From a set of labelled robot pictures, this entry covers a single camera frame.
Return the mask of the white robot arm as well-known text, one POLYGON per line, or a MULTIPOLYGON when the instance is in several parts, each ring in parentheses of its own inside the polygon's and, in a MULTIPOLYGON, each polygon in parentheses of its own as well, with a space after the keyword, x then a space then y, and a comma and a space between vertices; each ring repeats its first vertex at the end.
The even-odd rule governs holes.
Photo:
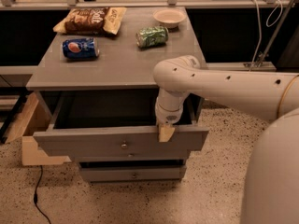
POLYGON ((205 70, 193 56, 157 63, 156 117, 178 122, 189 94, 270 123, 252 150, 240 224, 299 224, 299 79, 296 73, 205 70))

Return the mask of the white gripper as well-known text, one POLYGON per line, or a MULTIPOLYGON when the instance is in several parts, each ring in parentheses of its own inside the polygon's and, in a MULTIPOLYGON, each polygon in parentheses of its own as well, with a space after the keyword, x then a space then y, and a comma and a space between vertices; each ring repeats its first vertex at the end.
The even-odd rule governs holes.
POLYGON ((175 127, 170 124, 179 122, 183 108, 175 111, 168 111, 163 109, 159 104, 155 105, 155 115, 159 123, 159 141, 168 142, 175 132, 175 127))

